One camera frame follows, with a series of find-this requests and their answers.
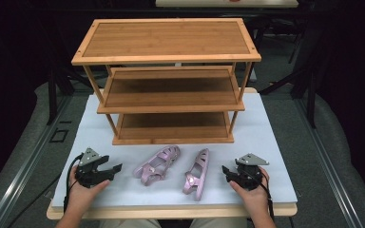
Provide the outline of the pink sandal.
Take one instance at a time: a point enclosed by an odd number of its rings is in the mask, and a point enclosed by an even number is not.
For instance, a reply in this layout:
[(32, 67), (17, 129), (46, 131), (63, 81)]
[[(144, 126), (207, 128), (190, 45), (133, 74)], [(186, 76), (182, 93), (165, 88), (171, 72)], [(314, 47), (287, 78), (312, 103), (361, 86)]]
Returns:
[(202, 149), (191, 168), (185, 173), (185, 183), (182, 191), (189, 195), (195, 193), (195, 200), (199, 201), (202, 198), (202, 192), (207, 175), (209, 163), (209, 149)]
[(168, 168), (181, 155), (177, 145), (168, 145), (156, 152), (150, 159), (143, 162), (133, 171), (133, 177), (148, 186), (156, 181), (162, 181)]

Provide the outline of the person's leg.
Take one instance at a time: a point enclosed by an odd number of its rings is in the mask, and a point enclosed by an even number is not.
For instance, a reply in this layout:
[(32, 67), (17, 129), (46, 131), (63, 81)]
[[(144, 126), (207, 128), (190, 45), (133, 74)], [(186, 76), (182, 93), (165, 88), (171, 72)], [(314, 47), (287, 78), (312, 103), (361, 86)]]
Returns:
[(189, 228), (247, 228), (246, 218), (195, 218)]
[(105, 219), (99, 228), (162, 228), (155, 219)]

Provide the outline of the person's left leg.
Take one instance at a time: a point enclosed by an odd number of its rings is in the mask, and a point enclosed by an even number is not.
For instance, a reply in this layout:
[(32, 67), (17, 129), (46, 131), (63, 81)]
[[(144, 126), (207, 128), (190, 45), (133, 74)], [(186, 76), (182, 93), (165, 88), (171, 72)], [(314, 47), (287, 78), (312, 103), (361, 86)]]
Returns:
[(155, 219), (105, 219), (99, 228), (162, 228)]

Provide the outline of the person's left hand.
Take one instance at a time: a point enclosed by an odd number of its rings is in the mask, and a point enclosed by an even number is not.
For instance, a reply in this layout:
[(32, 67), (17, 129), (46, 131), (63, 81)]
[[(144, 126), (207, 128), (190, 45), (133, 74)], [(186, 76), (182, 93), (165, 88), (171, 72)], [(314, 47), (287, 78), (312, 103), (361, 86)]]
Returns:
[(77, 166), (71, 168), (69, 174), (69, 193), (67, 209), (76, 212), (85, 212), (94, 199), (103, 192), (110, 184), (109, 180), (104, 180), (92, 188), (86, 188), (75, 178)]

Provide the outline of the three-tier wooden shelf rack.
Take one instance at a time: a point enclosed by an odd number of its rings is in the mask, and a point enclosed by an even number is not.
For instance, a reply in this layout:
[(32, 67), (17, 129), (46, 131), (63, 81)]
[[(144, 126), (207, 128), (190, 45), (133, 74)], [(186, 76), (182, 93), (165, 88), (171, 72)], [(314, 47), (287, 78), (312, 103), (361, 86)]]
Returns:
[(96, 19), (71, 62), (96, 85), (114, 144), (230, 143), (261, 56), (240, 18)]

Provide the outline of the metal floor rail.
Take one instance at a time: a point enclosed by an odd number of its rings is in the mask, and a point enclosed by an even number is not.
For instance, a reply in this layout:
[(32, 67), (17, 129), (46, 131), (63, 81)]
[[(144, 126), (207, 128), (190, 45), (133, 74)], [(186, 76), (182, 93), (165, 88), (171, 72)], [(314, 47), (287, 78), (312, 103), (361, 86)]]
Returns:
[(331, 190), (336, 198), (336, 202), (341, 210), (343, 217), (349, 228), (364, 228), (363, 224), (355, 211), (354, 205), (346, 191), (339, 175), (326, 151), (326, 148), (318, 135), (315, 128), (311, 126), (306, 115), (306, 106), (300, 99), (294, 99), (294, 104), (300, 114), (308, 133), (310, 134), (313, 143), (317, 149), (317, 157), (324, 175), (329, 182)]
[(38, 97), (37, 105), (22, 136), (0, 173), (0, 227), (6, 222), (16, 201), (22, 194), (35, 167), (41, 160), (54, 126), (72, 100), (65, 96), (57, 103), (57, 113), (49, 118), (46, 95)]

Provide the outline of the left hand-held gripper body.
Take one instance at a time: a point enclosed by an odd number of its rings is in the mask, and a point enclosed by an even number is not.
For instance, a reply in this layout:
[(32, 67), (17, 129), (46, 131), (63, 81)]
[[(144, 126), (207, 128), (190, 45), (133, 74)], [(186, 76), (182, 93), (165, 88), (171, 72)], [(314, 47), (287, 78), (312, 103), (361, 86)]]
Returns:
[(109, 180), (105, 178), (105, 171), (98, 170), (98, 166), (100, 165), (99, 159), (101, 157), (101, 155), (90, 147), (82, 155), (77, 166), (75, 178), (84, 187), (90, 188), (102, 181)]

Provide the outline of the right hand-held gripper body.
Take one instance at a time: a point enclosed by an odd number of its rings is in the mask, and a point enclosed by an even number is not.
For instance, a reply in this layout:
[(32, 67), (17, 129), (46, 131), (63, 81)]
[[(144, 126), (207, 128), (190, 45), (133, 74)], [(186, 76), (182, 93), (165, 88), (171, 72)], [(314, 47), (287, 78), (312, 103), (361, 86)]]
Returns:
[(235, 173), (235, 182), (242, 188), (253, 190), (262, 182), (262, 172), (260, 167), (268, 165), (269, 162), (254, 154), (246, 154), (235, 159), (237, 172)]

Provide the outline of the person's right leg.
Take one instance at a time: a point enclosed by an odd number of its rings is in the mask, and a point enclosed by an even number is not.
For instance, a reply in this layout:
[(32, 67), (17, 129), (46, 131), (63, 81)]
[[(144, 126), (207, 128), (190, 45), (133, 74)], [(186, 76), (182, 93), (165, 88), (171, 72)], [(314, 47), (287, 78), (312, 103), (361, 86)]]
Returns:
[(189, 228), (247, 228), (246, 218), (195, 218)]

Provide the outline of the black metal stand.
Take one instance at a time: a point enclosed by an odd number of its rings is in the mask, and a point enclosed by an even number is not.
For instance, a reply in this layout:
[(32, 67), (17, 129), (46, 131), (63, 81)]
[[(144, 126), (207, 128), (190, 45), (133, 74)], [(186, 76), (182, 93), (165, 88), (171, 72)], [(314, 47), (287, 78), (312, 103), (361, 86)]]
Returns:
[(48, 74), (48, 122), (51, 125), (57, 116), (57, 96), (54, 70), (51, 69)]

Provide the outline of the person's right hand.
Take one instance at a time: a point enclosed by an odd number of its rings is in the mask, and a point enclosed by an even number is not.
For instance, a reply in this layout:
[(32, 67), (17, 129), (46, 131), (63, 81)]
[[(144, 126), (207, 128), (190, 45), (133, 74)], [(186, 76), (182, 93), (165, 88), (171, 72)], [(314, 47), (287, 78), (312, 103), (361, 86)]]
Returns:
[(232, 180), (229, 182), (232, 189), (241, 197), (244, 208), (253, 221), (256, 219), (270, 218), (268, 194), (263, 189), (263, 187), (268, 185), (269, 176), (263, 168), (260, 171), (262, 173), (261, 185), (251, 191), (243, 189)]

